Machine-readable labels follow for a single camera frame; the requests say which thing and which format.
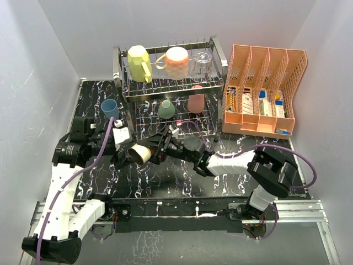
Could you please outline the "cream and brown cup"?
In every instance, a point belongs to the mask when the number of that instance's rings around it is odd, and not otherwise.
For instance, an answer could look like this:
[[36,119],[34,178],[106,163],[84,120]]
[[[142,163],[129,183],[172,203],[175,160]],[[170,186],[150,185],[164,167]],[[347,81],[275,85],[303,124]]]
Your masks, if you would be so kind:
[[139,144],[134,144],[130,147],[128,149],[128,154],[131,159],[140,166],[146,163],[152,156],[149,148]]

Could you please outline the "blue plastic cup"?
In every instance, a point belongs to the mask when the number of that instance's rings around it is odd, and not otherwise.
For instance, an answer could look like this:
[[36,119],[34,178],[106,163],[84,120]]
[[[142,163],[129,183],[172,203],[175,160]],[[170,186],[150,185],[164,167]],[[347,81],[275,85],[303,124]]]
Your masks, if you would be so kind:
[[114,118],[119,119],[120,112],[117,105],[117,102],[114,99],[106,99],[100,105],[101,110],[103,111],[107,119]]

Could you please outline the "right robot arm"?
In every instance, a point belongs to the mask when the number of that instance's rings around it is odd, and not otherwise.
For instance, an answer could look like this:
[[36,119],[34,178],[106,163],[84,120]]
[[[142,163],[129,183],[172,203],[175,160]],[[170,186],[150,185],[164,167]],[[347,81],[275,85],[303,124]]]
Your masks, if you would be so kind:
[[297,163],[273,146],[256,145],[239,153],[222,154],[207,149],[202,138],[192,136],[179,141],[170,129],[139,141],[128,151],[143,165],[156,165],[166,157],[191,162],[196,173],[204,177],[222,174],[248,174],[257,181],[245,205],[230,210],[237,218],[262,219],[266,209],[278,198],[287,198],[297,174]]

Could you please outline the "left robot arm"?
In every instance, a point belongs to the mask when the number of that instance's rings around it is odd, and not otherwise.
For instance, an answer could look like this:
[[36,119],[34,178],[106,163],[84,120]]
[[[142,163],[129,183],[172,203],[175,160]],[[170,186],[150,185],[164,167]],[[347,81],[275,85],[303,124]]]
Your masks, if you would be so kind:
[[130,140],[122,121],[111,117],[97,139],[93,118],[76,117],[70,131],[60,138],[52,158],[52,175],[46,202],[31,236],[23,238],[22,250],[40,264],[57,262],[74,264],[82,247],[82,239],[100,218],[109,220],[114,213],[110,197],[96,194],[72,215],[72,204],[83,173],[93,169],[103,156],[117,154],[121,143]]

